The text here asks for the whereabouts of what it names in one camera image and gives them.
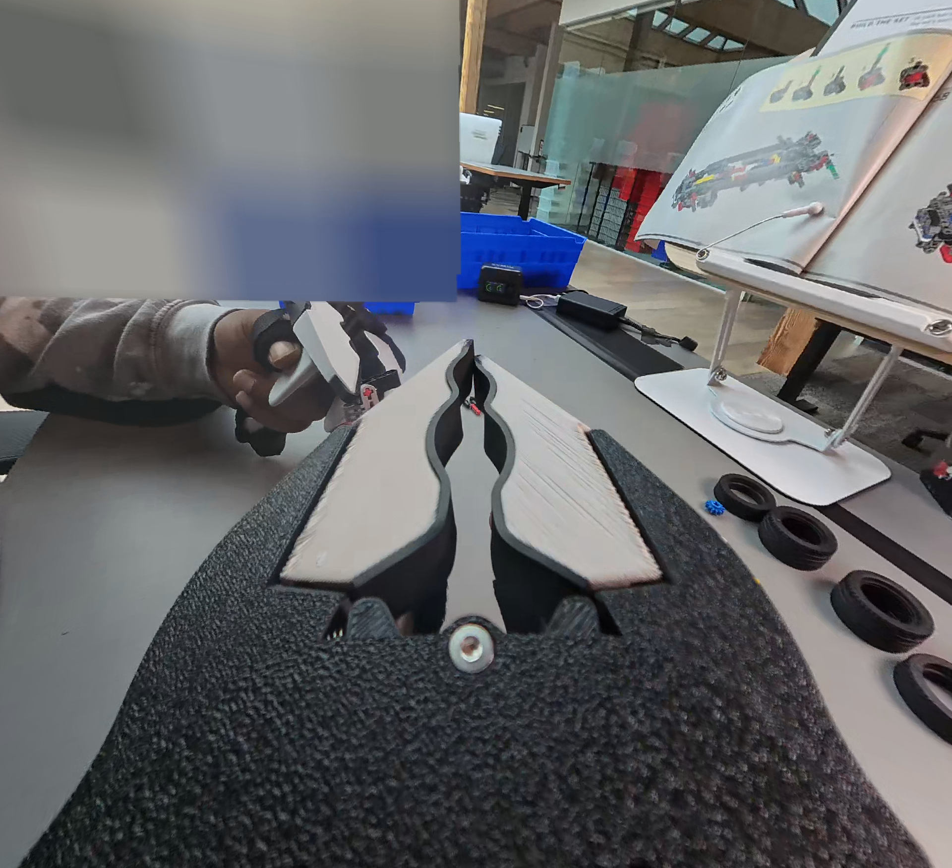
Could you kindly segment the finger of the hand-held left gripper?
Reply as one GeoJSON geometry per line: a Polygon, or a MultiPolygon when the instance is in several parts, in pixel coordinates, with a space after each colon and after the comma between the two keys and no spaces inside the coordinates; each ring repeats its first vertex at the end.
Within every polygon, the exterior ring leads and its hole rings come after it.
{"type": "Polygon", "coordinates": [[[359,355],[351,345],[341,312],[330,303],[309,303],[296,319],[293,331],[302,346],[293,374],[293,391],[320,377],[338,397],[356,398],[359,355]]]}
{"type": "Polygon", "coordinates": [[[360,361],[359,389],[389,393],[402,384],[407,362],[385,323],[363,304],[349,305],[349,337],[360,361]]]}

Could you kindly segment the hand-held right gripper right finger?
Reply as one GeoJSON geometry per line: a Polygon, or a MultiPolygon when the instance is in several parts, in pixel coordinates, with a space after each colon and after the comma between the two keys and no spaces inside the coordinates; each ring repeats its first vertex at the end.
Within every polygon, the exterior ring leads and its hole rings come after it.
{"type": "Polygon", "coordinates": [[[659,582],[660,563],[588,425],[493,360],[474,361],[491,516],[506,549],[586,591],[659,582]]]}

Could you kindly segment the small grey toy brick assembly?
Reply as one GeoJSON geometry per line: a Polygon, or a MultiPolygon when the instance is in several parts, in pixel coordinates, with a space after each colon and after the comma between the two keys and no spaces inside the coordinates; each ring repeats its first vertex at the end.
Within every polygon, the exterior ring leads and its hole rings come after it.
{"type": "Polygon", "coordinates": [[[363,381],[359,386],[361,414],[373,409],[376,405],[380,404],[389,393],[400,388],[402,385],[402,375],[403,373],[399,369],[391,369],[363,381]]]}

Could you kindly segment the person's left forearm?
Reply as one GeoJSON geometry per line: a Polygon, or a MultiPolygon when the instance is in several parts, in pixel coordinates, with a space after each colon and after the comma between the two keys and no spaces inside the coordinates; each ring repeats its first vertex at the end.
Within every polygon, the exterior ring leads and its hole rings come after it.
{"type": "Polygon", "coordinates": [[[107,402],[230,404],[212,371],[213,302],[3,298],[1,393],[18,408],[42,394],[107,402]]]}

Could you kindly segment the grey desk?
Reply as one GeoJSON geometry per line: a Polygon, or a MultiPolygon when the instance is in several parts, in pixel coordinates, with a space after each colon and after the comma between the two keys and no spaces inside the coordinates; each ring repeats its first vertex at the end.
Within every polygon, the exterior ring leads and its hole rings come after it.
{"type": "Polygon", "coordinates": [[[506,636],[481,422],[449,463],[449,632],[329,639],[339,594],[277,566],[344,433],[253,457],[224,412],[166,429],[50,418],[2,485],[2,866],[950,866],[950,746],[829,601],[868,545],[798,573],[700,511],[731,468],[534,314],[424,308],[414,372],[459,338],[589,424],[655,540],[613,634],[506,636]]]}

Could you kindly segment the person's left hand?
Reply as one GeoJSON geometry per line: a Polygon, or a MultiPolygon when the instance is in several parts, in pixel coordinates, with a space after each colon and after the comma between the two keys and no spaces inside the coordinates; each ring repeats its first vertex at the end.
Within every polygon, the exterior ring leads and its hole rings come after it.
{"type": "Polygon", "coordinates": [[[271,388],[280,374],[294,371],[302,348],[295,341],[276,341],[268,351],[272,371],[257,362],[253,332],[265,313],[262,308],[229,310],[213,329],[209,368],[227,400],[255,422],[275,432],[302,432],[327,415],[335,393],[317,376],[279,406],[269,404],[271,388]]]}

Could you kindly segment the black charger with green display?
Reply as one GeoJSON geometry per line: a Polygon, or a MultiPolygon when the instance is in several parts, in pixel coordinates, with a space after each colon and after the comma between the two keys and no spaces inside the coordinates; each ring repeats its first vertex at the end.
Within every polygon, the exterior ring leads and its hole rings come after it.
{"type": "Polygon", "coordinates": [[[523,270],[498,263],[484,264],[479,273],[477,300],[506,306],[518,306],[525,284],[523,270]]]}

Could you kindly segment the long blue plastic bin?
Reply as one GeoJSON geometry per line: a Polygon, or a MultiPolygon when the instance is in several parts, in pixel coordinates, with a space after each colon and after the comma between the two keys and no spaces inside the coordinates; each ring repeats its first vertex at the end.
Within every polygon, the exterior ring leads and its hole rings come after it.
{"type": "Polygon", "coordinates": [[[526,287],[565,289],[587,239],[540,219],[462,212],[459,290],[477,288],[482,267],[522,270],[526,287]]]}

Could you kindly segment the black power adapter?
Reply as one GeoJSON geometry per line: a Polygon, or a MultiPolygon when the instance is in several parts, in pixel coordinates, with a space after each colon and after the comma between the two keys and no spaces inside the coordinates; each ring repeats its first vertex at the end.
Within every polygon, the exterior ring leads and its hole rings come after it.
{"type": "Polygon", "coordinates": [[[585,291],[572,291],[557,297],[556,314],[602,331],[614,331],[626,322],[626,306],[585,291]]]}

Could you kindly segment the white book stand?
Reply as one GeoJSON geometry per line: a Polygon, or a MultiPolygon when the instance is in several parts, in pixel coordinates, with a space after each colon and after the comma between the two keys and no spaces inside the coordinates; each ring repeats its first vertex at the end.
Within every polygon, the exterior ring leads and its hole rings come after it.
{"type": "Polygon", "coordinates": [[[849,437],[905,350],[950,361],[950,315],[920,304],[860,296],[754,264],[722,249],[735,234],[696,253],[698,267],[727,286],[720,329],[707,370],[638,377],[636,389],[775,490],[802,504],[836,503],[887,481],[878,458],[849,437]],[[772,402],[733,378],[723,362],[743,293],[763,295],[858,327],[887,343],[887,354],[848,418],[827,430],[792,406],[772,402]]]}

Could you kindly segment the wooden top table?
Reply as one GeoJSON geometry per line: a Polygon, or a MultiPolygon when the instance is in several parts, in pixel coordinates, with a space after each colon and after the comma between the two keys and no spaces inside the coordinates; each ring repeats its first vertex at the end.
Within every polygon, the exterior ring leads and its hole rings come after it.
{"type": "Polygon", "coordinates": [[[488,202],[490,187],[496,181],[504,181],[519,188],[520,199],[517,216],[528,221],[533,191],[551,187],[565,188],[572,184],[569,179],[502,164],[492,164],[477,160],[461,160],[461,212],[479,214],[488,202]]]}

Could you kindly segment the stack of clear storage boxes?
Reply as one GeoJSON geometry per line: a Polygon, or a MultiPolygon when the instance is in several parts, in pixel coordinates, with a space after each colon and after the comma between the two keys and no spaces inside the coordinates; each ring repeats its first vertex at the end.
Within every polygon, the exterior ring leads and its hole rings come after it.
{"type": "Polygon", "coordinates": [[[462,165],[499,164],[504,147],[503,121],[466,112],[459,113],[459,150],[462,165]]]}

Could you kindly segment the black office chair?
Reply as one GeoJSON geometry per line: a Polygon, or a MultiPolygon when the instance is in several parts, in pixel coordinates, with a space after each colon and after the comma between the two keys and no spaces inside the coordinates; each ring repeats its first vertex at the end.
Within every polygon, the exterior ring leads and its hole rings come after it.
{"type": "Polygon", "coordinates": [[[47,412],[33,410],[1,411],[1,467],[4,478],[29,447],[42,426],[47,412]]]}

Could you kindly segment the stacks of coloured storage bins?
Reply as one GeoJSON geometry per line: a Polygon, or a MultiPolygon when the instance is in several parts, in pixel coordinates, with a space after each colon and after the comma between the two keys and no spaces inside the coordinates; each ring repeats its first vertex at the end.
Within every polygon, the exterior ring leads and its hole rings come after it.
{"type": "Polygon", "coordinates": [[[670,173],[591,162],[580,169],[569,229],[617,252],[641,253],[638,231],[670,173]]]}

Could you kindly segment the instruction booklet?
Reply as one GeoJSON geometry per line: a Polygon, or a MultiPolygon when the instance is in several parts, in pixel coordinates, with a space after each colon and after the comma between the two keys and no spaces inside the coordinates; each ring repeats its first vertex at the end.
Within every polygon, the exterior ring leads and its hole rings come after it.
{"type": "Polygon", "coordinates": [[[950,0],[852,0],[716,109],[638,242],[950,306],[950,0]]]}

